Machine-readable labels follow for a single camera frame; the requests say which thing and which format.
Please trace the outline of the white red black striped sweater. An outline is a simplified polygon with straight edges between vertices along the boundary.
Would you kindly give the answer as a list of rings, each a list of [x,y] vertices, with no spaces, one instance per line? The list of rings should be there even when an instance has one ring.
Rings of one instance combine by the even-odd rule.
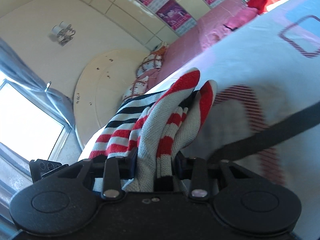
[[[127,157],[136,148],[137,172],[122,179],[127,192],[179,191],[172,174],[176,154],[196,138],[213,105],[217,83],[196,90],[200,71],[192,68],[165,91],[127,100],[102,130],[89,155]]]

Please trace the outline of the cream rounded headboard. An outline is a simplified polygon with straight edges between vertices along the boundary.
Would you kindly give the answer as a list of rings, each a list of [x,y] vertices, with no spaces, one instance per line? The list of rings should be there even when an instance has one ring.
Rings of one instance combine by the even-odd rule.
[[[82,71],[73,97],[76,136],[84,148],[115,115],[148,52],[117,49],[97,55]]]

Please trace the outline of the window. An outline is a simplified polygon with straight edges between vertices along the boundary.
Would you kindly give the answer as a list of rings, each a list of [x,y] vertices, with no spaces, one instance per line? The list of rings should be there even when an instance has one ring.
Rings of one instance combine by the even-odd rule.
[[[1,144],[26,160],[54,159],[70,131],[1,73]]]

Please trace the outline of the patterned pillow near headboard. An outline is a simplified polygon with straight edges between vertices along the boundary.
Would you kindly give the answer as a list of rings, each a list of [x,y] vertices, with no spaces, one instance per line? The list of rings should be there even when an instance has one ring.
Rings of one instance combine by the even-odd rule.
[[[157,45],[139,65],[136,71],[136,78],[150,70],[161,68],[168,46],[167,42],[161,42]]]

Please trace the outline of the blue grey curtain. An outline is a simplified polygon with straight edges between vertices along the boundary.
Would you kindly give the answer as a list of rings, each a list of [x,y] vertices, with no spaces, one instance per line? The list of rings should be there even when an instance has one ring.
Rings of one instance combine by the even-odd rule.
[[[65,120],[70,128],[75,129],[71,100],[60,91],[53,89],[50,84],[44,82],[4,40],[1,40],[1,72],[9,80],[33,94],[41,94],[47,98],[50,107]]]

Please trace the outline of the lower left pink poster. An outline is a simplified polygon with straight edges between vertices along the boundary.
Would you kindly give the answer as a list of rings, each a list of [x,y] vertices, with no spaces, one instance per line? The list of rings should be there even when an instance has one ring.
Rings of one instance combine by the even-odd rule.
[[[177,30],[191,19],[191,16],[175,0],[168,0],[156,14],[173,30]]]

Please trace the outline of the pink bed cover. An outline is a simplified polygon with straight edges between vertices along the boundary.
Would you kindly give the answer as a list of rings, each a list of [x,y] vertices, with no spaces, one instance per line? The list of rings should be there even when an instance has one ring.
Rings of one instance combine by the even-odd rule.
[[[147,90],[162,82],[197,55],[236,31],[258,15],[242,0],[225,0],[202,16],[197,24],[170,45],[160,43],[155,52],[162,54],[162,66],[148,70]]]

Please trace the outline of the cream built-in wardrobe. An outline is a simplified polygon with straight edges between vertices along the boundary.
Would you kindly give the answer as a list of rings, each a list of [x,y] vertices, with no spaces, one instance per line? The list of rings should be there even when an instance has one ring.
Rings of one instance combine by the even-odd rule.
[[[153,0],[149,5],[138,0],[81,1],[151,49],[160,42],[171,44],[194,27],[202,16],[225,0],[217,0],[210,5],[205,0],[175,0],[191,16],[191,19],[177,30],[173,30],[156,14],[168,0]]]

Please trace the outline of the wall lamp with shades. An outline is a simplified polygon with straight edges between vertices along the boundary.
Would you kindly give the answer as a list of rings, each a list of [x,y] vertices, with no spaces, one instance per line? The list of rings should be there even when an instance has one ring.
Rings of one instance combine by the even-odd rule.
[[[60,46],[64,46],[73,39],[75,34],[76,30],[72,25],[62,21],[59,25],[55,25],[52,28],[48,37],[53,42],[57,42]]]

